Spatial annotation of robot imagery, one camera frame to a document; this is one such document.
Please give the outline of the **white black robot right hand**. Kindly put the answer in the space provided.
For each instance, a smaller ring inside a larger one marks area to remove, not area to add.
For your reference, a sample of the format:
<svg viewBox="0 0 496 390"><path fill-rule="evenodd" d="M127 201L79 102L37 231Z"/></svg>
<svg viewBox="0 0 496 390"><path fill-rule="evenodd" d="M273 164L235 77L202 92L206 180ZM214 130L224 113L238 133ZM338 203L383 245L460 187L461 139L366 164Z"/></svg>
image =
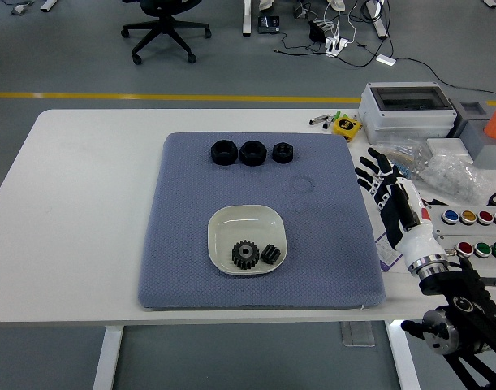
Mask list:
<svg viewBox="0 0 496 390"><path fill-rule="evenodd" d="M373 197L387 240L403 255L408 270L422 263L445 262L446 251L433 236L433 224L413 182L372 147L360 163L365 169L355 169L357 183Z"/></svg>

